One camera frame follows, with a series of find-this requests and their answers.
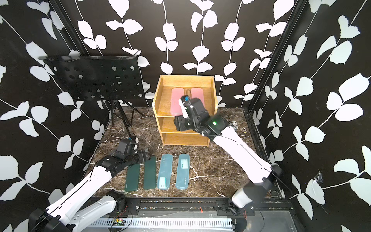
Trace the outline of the dark green pencil case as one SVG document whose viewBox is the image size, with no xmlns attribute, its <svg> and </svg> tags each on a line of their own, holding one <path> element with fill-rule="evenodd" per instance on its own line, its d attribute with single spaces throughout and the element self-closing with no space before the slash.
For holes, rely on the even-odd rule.
<svg viewBox="0 0 371 232">
<path fill-rule="evenodd" d="M 132 192 L 138 190 L 140 164 L 134 164 L 127 169 L 125 191 Z"/>
<path fill-rule="evenodd" d="M 150 160 L 145 162 L 144 170 L 144 190 L 155 189 L 157 186 L 156 182 L 156 157 L 151 156 Z"/>
</svg>

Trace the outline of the pink pencil case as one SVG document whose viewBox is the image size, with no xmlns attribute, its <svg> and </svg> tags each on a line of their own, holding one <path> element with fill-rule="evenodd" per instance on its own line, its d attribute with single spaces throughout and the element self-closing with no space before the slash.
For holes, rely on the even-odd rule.
<svg viewBox="0 0 371 232">
<path fill-rule="evenodd" d="M 179 104 L 179 100 L 181 99 L 182 96 L 184 96 L 185 91 L 183 88 L 173 88 L 172 89 L 172 94 L 171 94 L 171 108 L 170 112 L 172 116 L 181 116 L 182 109 Z"/>
<path fill-rule="evenodd" d="M 205 101 L 204 101 L 204 92 L 202 88 L 192 88 L 190 90 L 191 93 L 191 98 L 192 99 L 200 99 L 202 104 L 205 106 Z"/>
</svg>

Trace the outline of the light blue pencil case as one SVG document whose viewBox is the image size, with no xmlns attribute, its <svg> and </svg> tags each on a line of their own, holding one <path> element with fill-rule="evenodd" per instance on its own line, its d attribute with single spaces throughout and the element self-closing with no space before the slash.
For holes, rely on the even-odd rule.
<svg viewBox="0 0 371 232">
<path fill-rule="evenodd" d="M 157 188 L 160 190 L 168 190 L 171 182 L 173 166 L 173 155 L 164 154 L 161 157 L 160 167 L 157 177 Z"/>
<path fill-rule="evenodd" d="M 190 156 L 180 154 L 178 157 L 177 174 L 175 186 L 177 189 L 185 190 L 189 184 Z"/>
</svg>

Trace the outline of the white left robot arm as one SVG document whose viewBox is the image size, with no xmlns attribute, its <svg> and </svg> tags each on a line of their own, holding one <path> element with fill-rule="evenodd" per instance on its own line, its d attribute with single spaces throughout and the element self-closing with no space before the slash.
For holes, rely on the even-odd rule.
<svg viewBox="0 0 371 232">
<path fill-rule="evenodd" d="M 118 150 L 105 156 L 91 172 L 72 190 L 45 210 L 36 209 L 29 216 L 29 232 L 80 232 L 102 216 L 123 207 L 125 197 L 117 191 L 110 191 L 96 203 L 82 209 L 82 206 L 113 177 L 125 168 L 150 160 L 147 148 L 131 154 Z"/>
</svg>

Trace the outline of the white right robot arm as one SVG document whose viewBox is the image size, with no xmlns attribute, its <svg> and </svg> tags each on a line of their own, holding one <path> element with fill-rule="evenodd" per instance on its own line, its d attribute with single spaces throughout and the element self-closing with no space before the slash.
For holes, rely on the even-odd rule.
<svg viewBox="0 0 371 232">
<path fill-rule="evenodd" d="M 248 182 L 229 198 L 229 211 L 237 214 L 245 206 L 261 201 L 279 179 L 282 169 L 258 156 L 221 115 L 209 115 L 198 98 L 182 96 L 182 115 L 174 118 L 177 131 L 193 130 L 223 148 L 241 166 Z"/>
</svg>

